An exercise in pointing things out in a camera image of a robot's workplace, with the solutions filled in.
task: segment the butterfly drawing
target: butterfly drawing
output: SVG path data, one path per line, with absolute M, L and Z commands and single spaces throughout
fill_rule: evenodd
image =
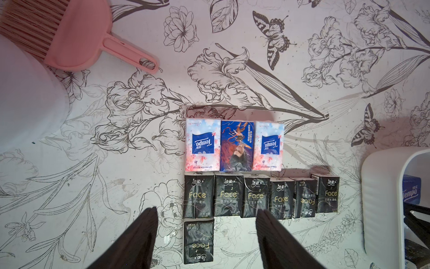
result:
M 279 61 L 279 53 L 284 52 L 290 46 L 290 40 L 283 34 L 285 24 L 284 20 L 280 19 L 269 19 L 253 11 L 254 22 L 260 31 L 266 36 L 267 46 L 267 62 L 269 63 L 270 69 L 274 70 L 276 64 Z
M 364 126 L 354 138 L 352 138 L 351 147 L 361 145 L 363 142 L 368 145 L 373 144 L 373 142 L 375 142 L 375 133 L 380 127 L 379 122 L 373 118 L 372 107 L 368 104 L 364 111 Z

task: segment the black and white floral pattern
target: black and white floral pattern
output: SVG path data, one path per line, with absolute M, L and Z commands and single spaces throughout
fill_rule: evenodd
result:
M 112 32 L 158 58 L 159 72 L 106 53 L 87 70 L 52 70 L 69 95 L 67 120 L 0 153 L 1 264 L 84 268 L 155 206 L 151 268 L 191 268 L 182 260 L 185 119 L 216 118 L 284 123 L 285 169 L 272 176 L 331 172 L 341 186 L 337 213 L 281 223 L 325 266 L 377 268 L 360 239 L 360 168 L 372 152 L 430 143 L 425 4 L 112 0 Z M 270 20 L 259 30 L 254 12 L 285 18 L 283 30 Z M 297 45 L 272 70 L 268 46 L 282 47 L 282 35 Z M 373 145 L 354 139 L 368 107 L 381 126 Z M 214 242 L 214 262 L 198 267 L 261 268 L 255 219 L 216 217 Z

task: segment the broom bristles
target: broom bristles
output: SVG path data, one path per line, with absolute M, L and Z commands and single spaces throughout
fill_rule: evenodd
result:
M 0 34 L 43 62 L 69 0 L 9 0 Z

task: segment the pink floral tissue pack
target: pink floral tissue pack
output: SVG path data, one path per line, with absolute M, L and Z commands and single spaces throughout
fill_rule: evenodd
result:
M 284 147 L 284 124 L 254 123 L 254 160 L 252 170 L 281 171 Z
M 219 171 L 221 120 L 186 119 L 185 171 Z

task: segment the white plastic bin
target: white plastic bin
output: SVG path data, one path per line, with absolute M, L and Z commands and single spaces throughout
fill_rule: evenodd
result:
M 365 159 L 361 169 L 364 246 L 380 269 L 405 268 L 403 174 L 421 178 L 420 205 L 430 207 L 429 172 L 430 148 L 390 148 Z

